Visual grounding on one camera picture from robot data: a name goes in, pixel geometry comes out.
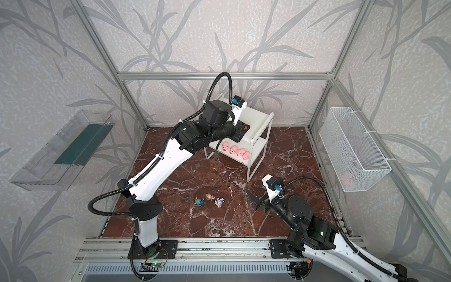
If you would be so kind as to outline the teal hooded Doraemon figure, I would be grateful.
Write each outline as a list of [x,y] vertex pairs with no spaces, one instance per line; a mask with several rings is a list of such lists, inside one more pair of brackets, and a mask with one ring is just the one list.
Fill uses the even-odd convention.
[[194,204],[195,204],[196,206],[201,207],[201,206],[204,206],[204,205],[205,205],[205,201],[204,201],[203,199],[200,199],[200,198],[196,197],[196,198],[195,198],[195,201],[194,201]]

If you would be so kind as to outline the white hooded Doraemon figure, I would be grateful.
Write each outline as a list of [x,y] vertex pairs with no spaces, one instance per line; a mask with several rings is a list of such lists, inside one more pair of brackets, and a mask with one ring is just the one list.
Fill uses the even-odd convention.
[[213,202],[218,208],[220,208],[220,207],[222,207],[222,205],[224,203],[224,199],[222,197],[221,198],[215,198],[213,200]]

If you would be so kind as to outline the lion mane Doraemon figure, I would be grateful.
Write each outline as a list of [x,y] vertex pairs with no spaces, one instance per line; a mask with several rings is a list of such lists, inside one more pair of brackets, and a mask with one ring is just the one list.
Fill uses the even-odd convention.
[[214,200],[214,196],[208,193],[208,194],[206,194],[206,199],[209,200],[209,201],[213,201]]

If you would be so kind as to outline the clear plastic wall bin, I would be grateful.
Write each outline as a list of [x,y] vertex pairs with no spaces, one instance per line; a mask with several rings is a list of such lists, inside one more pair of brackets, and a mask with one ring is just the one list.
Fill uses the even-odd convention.
[[27,191],[65,191],[115,126],[112,115],[80,110],[11,179]]

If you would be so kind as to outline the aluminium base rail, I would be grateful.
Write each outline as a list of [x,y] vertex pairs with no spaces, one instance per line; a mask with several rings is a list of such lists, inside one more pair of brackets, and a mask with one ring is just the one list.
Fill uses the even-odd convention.
[[[275,248],[271,237],[193,237],[176,238],[177,249],[161,251],[158,256],[146,259],[139,255],[137,263],[153,262],[270,262]],[[74,262],[127,263],[131,239],[86,239]]]

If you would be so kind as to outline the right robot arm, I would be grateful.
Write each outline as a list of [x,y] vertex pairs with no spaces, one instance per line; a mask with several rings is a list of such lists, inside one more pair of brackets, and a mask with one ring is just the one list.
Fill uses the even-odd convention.
[[285,198],[257,197],[247,192],[255,209],[274,211],[290,228],[285,240],[271,240],[273,258],[311,259],[347,276],[354,282],[408,282],[406,268],[385,263],[340,234],[337,227],[314,215],[298,195]]

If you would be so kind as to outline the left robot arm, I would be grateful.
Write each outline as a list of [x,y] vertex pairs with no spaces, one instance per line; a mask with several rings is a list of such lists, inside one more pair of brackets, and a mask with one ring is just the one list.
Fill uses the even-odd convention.
[[241,141],[250,129],[250,125],[240,120],[246,107],[247,102],[238,96],[229,103],[205,102],[198,112],[179,121],[164,140],[160,153],[141,172],[130,180],[121,180],[117,190],[95,197],[88,204],[89,211],[108,216],[108,212],[95,209],[95,203],[122,194],[128,207],[125,215],[136,223],[133,242],[139,244],[145,256],[156,253],[160,247],[157,216],[163,210],[155,195],[157,189],[180,165],[210,143],[226,138]]

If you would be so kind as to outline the pink toy in basket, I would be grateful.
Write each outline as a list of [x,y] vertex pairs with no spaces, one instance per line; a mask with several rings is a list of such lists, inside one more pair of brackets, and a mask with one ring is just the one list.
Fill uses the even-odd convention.
[[355,187],[355,183],[354,183],[353,176],[351,173],[344,173],[341,176],[341,183],[342,183],[343,187],[347,190],[352,190]]

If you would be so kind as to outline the white two-tier shelf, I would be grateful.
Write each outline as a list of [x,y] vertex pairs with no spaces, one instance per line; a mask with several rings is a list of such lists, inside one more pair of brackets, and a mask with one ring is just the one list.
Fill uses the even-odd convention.
[[[273,112],[267,114],[247,106],[239,120],[250,125],[250,130],[244,135],[240,142],[234,142],[229,138],[225,138],[221,142],[215,141],[210,143],[209,146],[204,149],[206,159],[210,159],[216,152],[230,157],[247,168],[246,181],[249,182],[265,157],[273,117]],[[222,151],[222,144],[224,142],[229,143],[229,150],[226,152]],[[244,161],[243,157],[237,156],[237,153],[230,155],[229,151],[232,146],[237,146],[238,150],[245,149],[246,151],[249,151],[249,160]]]

